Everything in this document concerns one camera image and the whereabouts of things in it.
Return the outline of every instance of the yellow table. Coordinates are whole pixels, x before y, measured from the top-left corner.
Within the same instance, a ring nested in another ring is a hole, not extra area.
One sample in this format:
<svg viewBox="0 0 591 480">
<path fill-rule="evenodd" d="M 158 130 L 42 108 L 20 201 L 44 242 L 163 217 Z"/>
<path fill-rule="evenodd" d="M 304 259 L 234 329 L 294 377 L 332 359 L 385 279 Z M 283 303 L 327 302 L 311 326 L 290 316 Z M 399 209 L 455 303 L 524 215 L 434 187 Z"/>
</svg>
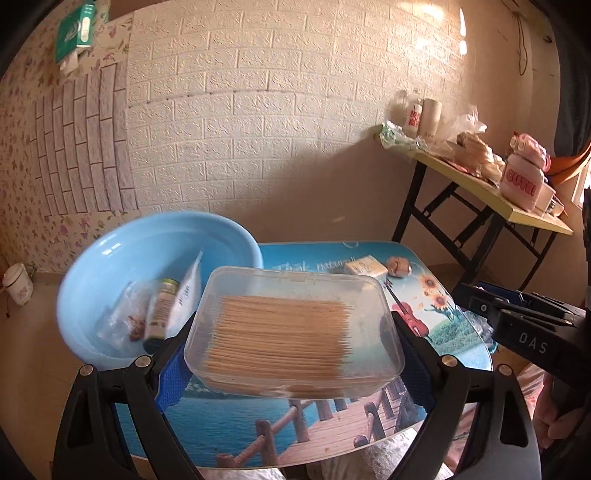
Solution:
<svg viewBox="0 0 591 480">
<path fill-rule="evenodd" d="M 404 207 L 402 208 L 402 213 L 400 214 L 400 218 L 398 220 L 398 224 L 396 225 L 396 230 L 394 231 L 392 240 L 394 242 L 400 242 L 410 217 L 415 217 L 464 268 L 464 274 L 460 279 L 461 283 L 471 283 L 474 280 L 482 264 L 485 262 L 486 257 L 490 253 L 493 245 L 501 234 L 503 228 L 507 228 L 536 258 L 534 266 L 530 270 L 524 282 L 519 287 L 520 290 L 523 290 L 527 286 L 535 272 L 540 267 L 557 234 L 573 234 L 573 231 L 568 227 L 568 225 L 566 225 L 559 218 L 551 216 L 547 213 L 542 215 L 528 213 L 502 197 L 496 187 L 493 187 L 483 180 L 463 173 L 452 167 L 450 164 L 439 160 L 438 158 L 433 157 L 424 151 L 409 151 L 407 155 L 417 160 L 417 165 L 415 167 L 413 180 L 408 190 L 407 198 L 404 202 Z M 433 199 L 429 205 L 427 205 L 423 210 L 419 210 L 416 207 L 415 202 L 421 189 L 427 167 L 439 172 L 441 175 L 444 175 L 452 182 L 439 195 L 437 195 L 437 197 L 435 197 L 435 199 Z M 468 200 L 466 200 L 464 197 L 461 197 L 456 192 L 458 187 L 466 189 L 478 199 L 483 201 L 485 207 L 480 210 L 468 202 Z M 435 211 L 435 209 L 450 196 L 453 196 L 476 213 L 476 218 L 470 224 L 468 224 L 468 226 L 464 228 L 464 230 L 462 230 L 454 240 L 445 235 L 445 233 L 443 233 L 437 227 L 437 225 L 435 225 L 430 220 L 430 216 Z M 462 252 L 464 243 L 472 235 L 474 235 L 474 233 L 476 233 L 476 231 L 481 226 L 483 226 L 489 218 L 491 221 L 484 234 L 484 237 L 480 242 L 480 245 L 478 246 L 478 249 L 476 250 L 476 253 L 474 253 L 472 258 L 468 258 L 466 254 Z M 515 225 L 533 227 L 534 231 L 531 239 L 527 240 L 522 235 L 520 235 L 515 230 Z M 538 252 L 535 248 L 535 243 L 540 230 L 549 231 L 550 236 L 548 237 L 548 240 L 546 241 L 542 250 Z"/>
</svg>

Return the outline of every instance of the tissue box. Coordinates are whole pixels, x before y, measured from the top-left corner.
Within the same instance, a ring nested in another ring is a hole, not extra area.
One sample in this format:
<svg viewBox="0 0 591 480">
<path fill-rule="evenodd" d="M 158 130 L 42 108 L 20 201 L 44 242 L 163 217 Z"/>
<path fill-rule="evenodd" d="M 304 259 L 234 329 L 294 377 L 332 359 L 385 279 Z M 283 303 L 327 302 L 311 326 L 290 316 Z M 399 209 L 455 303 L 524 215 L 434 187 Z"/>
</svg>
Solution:
<svg viewBox="0 0 591 480">
<path fill-rule="evenodd" d="M 367 257 L 359 258 L 345 264 L 345 273 L 353 275 L 367 275 L 373 277 L 381 282 L 386 280 L 388 269 L 378 262 L 374 257 L 368 255 Z"/>
<path fill-rule="evenodd" d="M 86 4 L 74 10 L 60 23 L 56 40 L 56 63 L 60 63 L 73 51 L 92 45 L 92 19 L 94 4 Z"/>
</svg>

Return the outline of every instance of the human hand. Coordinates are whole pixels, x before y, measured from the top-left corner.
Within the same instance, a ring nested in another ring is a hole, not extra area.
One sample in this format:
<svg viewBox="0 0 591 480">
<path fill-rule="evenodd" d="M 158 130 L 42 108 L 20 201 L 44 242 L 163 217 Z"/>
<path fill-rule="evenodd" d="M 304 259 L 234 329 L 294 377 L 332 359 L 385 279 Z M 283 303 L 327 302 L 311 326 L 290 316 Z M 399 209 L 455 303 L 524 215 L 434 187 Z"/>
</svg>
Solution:
<svg viewBox="0 0 591 480">
<path fill-rule="evenodd" d="M 555 440 L 569 436 L 583 415 L 582 408 L 575 408 L 558 418 L 558 407 L 552 399 L 553 380 L 552 375 L 544 374 L 544 386 L 535 404 L 533 424 L 540 448 L 550 448 Z"/>
</svg>

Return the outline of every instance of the blue table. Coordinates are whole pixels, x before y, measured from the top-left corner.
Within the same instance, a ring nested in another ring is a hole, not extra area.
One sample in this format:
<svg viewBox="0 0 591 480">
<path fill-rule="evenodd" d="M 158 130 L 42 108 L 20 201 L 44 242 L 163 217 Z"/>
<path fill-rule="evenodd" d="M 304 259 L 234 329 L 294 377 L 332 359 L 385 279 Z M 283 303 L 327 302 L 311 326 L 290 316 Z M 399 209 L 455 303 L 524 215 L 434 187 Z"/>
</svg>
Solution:
<svg viewBox="0 0 591 480">
<path fill-rule="evenodd" d="M 455 306 L 443 286 L 418 257 L 393 242 L 322 242 L 261 245 L 265 268 L 341 273 L 343 264 L 373 255 L 383 264 L 406 257 L 413 273 L 388 277 L 400 301 L 427 326 L 428 338 L 440 354 L 456 355 L 467 367 L 491 369 L 491 357 L 480 337 Z M 397 303 L 385 290 L 391 310 Z M 368 430 L 367 411 L 379 421 Z M 145 456 L 129 411 L 119 406 L 122 430 L 134 455 Z M 392 436 L 422 420 L 400 379 L 366 398 L 295 401 L 242 397 L 210 391 L 193 377 L 181 401 L 166 411 L 179 441 L 196 466 L 253 468 L 287 466 L 331 458 Z M 257 426 L 271 426 L 272 438 L 257 440 Z"/>
</svg>

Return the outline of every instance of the white trash can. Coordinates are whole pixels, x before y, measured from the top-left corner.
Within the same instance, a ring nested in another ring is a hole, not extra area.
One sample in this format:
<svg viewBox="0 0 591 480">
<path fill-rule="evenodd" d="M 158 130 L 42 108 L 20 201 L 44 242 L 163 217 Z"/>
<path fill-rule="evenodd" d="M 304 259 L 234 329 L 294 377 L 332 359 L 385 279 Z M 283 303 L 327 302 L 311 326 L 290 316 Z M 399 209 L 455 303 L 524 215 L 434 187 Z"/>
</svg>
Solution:
<svg viewBox="0 0 591 480">
<path fill-rule="evenodd" d="M 2 285 L 8 290 L 17 305 L 24 305 L 31 299 L 33 294 L 33 282 L 27 274 L 25 265 L 22 263 L 14 264 L 6 270 Z"/>
</svg>

